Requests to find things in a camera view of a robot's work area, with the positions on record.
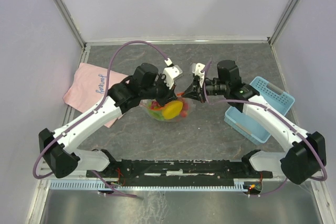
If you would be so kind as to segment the green grape bunch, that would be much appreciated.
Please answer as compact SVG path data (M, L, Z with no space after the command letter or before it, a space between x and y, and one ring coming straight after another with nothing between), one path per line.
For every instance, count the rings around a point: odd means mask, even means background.
M154 118L157 121L167 121L167 119L162 114L163 110L148 109L147 112L148 112L149 116L151 116L152 118Z

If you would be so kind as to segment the clear orange zip top bag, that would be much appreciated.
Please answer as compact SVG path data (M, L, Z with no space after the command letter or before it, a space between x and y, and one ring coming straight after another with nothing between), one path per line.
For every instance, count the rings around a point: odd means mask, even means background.
M153 119L161 122L178 122L189 116L196 108L195 102L183 98L184 93L178 93L177 99L160 106L156 100L143 100L140 106Z

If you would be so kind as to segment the yellow starfruit slice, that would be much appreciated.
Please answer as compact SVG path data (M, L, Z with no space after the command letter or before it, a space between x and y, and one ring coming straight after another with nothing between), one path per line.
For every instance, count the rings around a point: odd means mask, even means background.
M162 114L167 120L171 120L180 114L182 106L183 106L182 101L179 100L171 101L164 106L164 108L162 109L163 110Z

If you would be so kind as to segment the red strawberries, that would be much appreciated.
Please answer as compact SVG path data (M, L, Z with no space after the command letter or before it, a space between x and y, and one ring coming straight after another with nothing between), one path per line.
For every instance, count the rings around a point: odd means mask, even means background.
M180 111L180 116L185 118L188 116L189 104L187 102L183 102L182 110Z

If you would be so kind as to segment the red grape bunch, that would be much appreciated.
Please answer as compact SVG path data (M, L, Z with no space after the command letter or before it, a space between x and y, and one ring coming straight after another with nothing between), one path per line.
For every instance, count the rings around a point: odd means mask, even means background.
M153 100L149 106L149 109L153 111L159 111L162 110L163 107L157 101Z

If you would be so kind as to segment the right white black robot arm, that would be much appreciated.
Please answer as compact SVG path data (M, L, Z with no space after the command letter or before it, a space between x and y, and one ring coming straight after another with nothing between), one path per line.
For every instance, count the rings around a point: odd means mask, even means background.
M193 81L183 97L204 103L209 96L223 96L224 102L258 122L283 149L281 153L251 152L241 164L243 175L254 177L259 171L268 171L282 174L297 185L307 179L327 180L325 139L321 133L309 133L276 111L259 91L242 82L235 61L220 61L218 76L213 79L207 78L210 65L192 64Z

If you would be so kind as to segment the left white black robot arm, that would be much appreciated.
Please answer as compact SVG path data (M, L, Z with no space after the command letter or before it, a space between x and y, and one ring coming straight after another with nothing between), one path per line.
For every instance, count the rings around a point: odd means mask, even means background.
M156 66L143 63L133 75L107 87L106 94L81 116L54 131L40 131L39 158L44 159L56 178L64 178L76 169L112 176L116 164L107 151L83 151L78 146L109 121L139 106L142 100L155 99L161 106L175 100L175 79L180 74L180 68L171 63L162 74Z

